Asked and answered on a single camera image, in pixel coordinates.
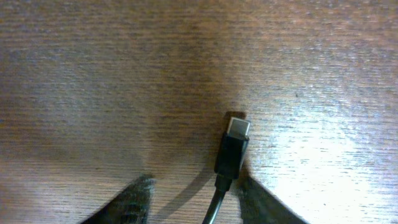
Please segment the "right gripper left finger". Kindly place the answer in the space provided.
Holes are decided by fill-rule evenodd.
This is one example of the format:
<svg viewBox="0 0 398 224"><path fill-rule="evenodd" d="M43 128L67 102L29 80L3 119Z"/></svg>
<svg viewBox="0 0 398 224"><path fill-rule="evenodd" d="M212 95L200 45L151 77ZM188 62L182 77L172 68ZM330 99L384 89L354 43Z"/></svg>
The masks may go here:
<svg viewBox="0 0 398 224"><path fill-rule="evenodd" d="M141 175L81 224L146 224L155 179Z"/></svg>

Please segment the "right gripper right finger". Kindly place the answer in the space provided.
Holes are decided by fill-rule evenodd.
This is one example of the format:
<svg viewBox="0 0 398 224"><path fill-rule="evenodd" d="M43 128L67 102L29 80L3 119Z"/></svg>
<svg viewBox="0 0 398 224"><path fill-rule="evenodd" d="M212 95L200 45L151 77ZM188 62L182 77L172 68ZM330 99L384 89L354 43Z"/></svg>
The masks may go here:
<svg viewBox="0 0 398 224"><path fill-rule="evenodd" d="M250 176L239 181L238 198L243 224L307 224Z"/></svg>

